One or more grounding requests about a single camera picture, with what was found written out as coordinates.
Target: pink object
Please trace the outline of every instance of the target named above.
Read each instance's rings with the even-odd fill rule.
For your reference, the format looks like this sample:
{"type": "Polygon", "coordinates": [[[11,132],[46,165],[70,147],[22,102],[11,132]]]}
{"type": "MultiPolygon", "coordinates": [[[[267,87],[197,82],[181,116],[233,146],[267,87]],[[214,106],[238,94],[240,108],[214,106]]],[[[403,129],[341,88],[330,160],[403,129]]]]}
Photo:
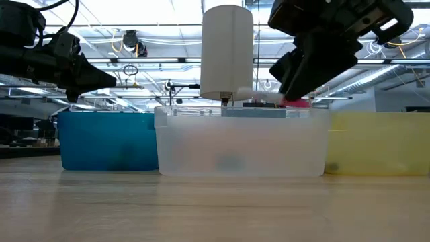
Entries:
{"type": "Polygon", "coordinates": [[[308,101],[304,99],[300,99],[294,102],[288,102],[284,99],[281,106],[294,107],[294,108],[310,108],[310,104],[308,103],[308,101]]]}

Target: white cylinder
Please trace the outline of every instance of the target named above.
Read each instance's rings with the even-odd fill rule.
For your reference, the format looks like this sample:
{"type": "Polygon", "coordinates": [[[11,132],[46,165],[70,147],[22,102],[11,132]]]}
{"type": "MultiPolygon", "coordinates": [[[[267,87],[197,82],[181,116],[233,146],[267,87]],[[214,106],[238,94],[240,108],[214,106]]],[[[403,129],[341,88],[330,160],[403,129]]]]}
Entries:
{"type": "Polygon", "coordinates": [[[220,93],[233,94],[253,86],[253,16],[243,7],[222,5],[203,16],[200,96],[220,100],[220,93]]]}

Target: table surface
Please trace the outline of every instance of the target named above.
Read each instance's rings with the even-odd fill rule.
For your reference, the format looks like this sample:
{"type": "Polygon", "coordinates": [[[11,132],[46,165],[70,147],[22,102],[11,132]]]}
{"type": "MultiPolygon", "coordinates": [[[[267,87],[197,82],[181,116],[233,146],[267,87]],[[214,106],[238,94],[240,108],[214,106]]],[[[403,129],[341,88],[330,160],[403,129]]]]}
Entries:
{"type": "Polygon", "coordinates": [[[430,241],[428,177],[185,178],[0,160],[0,241],[430,241]]]}

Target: blue bin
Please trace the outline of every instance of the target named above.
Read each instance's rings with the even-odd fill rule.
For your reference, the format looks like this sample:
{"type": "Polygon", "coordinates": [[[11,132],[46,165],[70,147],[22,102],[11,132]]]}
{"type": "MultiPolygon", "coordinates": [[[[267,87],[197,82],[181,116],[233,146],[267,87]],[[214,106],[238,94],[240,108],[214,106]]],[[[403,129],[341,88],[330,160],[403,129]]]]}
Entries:
{"type": "Polygon", "coordinates": [[[154,114],[61,112],[58,131],[66,170],[158,169],[154,114]]]}

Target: ceiling pipe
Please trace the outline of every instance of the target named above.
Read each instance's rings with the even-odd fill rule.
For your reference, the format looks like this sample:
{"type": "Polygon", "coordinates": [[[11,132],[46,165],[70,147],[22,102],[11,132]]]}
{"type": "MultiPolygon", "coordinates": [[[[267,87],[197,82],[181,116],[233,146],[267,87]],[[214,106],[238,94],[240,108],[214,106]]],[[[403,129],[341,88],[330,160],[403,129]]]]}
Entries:
{"type": "MultiPolygon", "coordinates": [[[[420,44],[406,53],[408,58],[411,59],[421,59],[430,58],[430,42],[427,41],[424,44],[420,44]]],[[[321,94],[323,97],[336,97],[339,95],[353,94],[358,91],[363,91],[369,87],[373,87],[385,80],[396,77],[396,75],[403,75],[408,71],[406,65],[388,65],[381,69],[366,71],[360,75],[357,75],[346,82],[340,84],[342,88],[335,91],[325,92],[321,94]]]]}

